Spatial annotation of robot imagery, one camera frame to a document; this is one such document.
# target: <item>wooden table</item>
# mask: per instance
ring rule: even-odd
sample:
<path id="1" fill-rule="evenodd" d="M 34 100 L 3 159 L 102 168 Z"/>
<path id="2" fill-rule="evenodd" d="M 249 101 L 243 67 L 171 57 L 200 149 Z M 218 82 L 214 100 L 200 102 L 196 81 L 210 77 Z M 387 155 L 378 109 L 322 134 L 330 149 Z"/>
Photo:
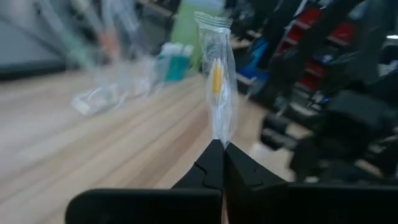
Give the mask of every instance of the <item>wooden table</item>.
<path id="1" fill-rule="evenodd" d="M 168 189 L 211 141 L 201 76 L 95 117 L 70 105 L 71 90 L 87 82 L 74 73 L 0 84 L 1 223 L 63 223 L 67 203 L 87 189 Z M 288 153 L 257 142 L 266 112 L 240 107 L 232 142 L 289 180 Z"/>

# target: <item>plastic bottle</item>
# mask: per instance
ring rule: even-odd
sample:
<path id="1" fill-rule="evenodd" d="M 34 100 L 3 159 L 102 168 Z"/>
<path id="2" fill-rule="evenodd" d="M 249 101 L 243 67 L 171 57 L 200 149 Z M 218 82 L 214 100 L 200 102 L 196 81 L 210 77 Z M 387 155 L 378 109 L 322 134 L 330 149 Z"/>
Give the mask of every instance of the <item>plastic bottle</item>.
<path id="1" fill-rule="evenodd" d="M 190 68 L 190 62 L 193 55 L 194 47 L 192 45 L 187 45 L 182 50 L 182 61 L 181 67 L 183 68 L 183 72 Z"/>
<path id="2" fill-rule="evenodd" d="M 166 76 L 166 80 L 168 81 L 179 81 L 183 78 L 183 69 L 181 65 L 182 49 L 183 45 L 180 43 L 176 43 L 173 45 L 169 72 L 167 73 Z"/>
<path id="3" fill-rule="evenodd" d="M 162 51 L 157 56 L 156 74 L 159 80 L 164 80 L 170 70 L 170 63 L 173 57 L 174 44 L 165 43 L 162 46 Z"/>

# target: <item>clear plastic packet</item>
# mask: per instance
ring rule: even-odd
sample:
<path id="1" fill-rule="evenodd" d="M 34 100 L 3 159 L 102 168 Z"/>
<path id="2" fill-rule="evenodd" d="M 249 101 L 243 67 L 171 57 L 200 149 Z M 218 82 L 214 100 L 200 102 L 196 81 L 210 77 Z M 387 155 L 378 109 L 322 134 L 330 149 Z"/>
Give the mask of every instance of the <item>clear plastic packet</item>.
<path id="1" fill-rule="evenodd" d="M 207 76 L 206 99 L 210 105 L 213 139 L 227 147 L 237 124 L 238 92 L 235 60 L 229 38 L 231 21 L 195 12 L 203 51 L 203 73 Z"/>
<path id="2" fill-rule="evenodd" d="M 106 26 L 102 22 L 92 0 L 71 0 L 71 4 L 79 14 L 84 16 L 85 21 L 87 21 L 91 29 L 95 32 L 98 42 L 107 56 L 112 61 L 117 61 L 119 59 L 119 43 L 114 26 Z"/>
<path id="3" fill-rule="evenodd" d="M 117 108 L 123 101 L 118 88 L 102 68 L 104 53 L 90 45 L 73 23 L 65 5 L 58 0 L 40 0 L 41 13 L 67 50 L 67 70 L 82 68 L 89 75 L 74 88 L 72 106 L 84 115 L 94 115 Z"/>
<path id="4" fill-rule="evenodd" d="M 125 58 L 122 60 L 121 69 L 124 70 L 125 76 L 133 77 L 134 94 L 145 96 L 160 89 L 164 83 L 164 77 L 158 77 L 154 71 L 155 62 L 150 56 L 151 48 L 147 42 L 146 32 L 134 10 L 133 1 L 103 1 L 103 21 L 106 27 L 115 27 L 117 30 L 122 46 L 121 51 Z M 141 69 L 131 69 L 131 66 L 137 63 L 140 64 Z"/>

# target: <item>green container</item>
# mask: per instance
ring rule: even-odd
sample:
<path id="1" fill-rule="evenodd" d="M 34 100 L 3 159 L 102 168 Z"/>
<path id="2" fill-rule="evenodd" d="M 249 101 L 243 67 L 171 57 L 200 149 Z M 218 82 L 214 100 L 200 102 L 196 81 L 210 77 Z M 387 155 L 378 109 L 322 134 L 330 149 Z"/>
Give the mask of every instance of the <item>green container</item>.
<path id="1" fill-rule="evenodd" d="M 200 11 L 212 16 L 219 16 L 223 13 L 223 2 L 220 0 L 182 0 L 180 4 L 174 22 L 171 42 L 194 46 L 191 59 L 193 70 L 199 70 L 202 56 L 198 25 L 193 18 L 193 13 Z"/>

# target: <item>blue object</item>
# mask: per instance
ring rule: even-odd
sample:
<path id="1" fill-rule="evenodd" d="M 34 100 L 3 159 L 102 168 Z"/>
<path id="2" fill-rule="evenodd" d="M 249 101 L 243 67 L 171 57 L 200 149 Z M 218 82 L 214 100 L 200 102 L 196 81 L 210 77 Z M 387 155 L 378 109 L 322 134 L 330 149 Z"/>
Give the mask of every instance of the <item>blue object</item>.
<path id="1" fill-rule="evenodd" d="M 260 59 L 264 53 L 264 51 L 267 49 L 268 42 L 266 42 L 264 39 L 259 39 L 253 43 L 252 49 L 253 51 L 251 52 L 251 58 L 252 60 L 248 65 L 246 65 L 244 68 L 238 70 L 238 72 L 248 78 L 252 79 L 256 77 L 259 80 L 267 80 L 268 78 L 268 72 L 259 72 L 257 71 L 257 65 L 260 62 Z"/>
<path id="2" fill-rule="evenodd" d="M 160 80 L 164 80 L 169 73 L 171 56 L 159 55 L 156 59 L 156 73 Z"/>
<path id="3" fill-rule="evenodd" d="M 184 79 L 185 72 L 188 70 L 190 58 L 174 55 L 170 62 L 169 72 L 167 73 L 166 80 L 180 81 Z"/>

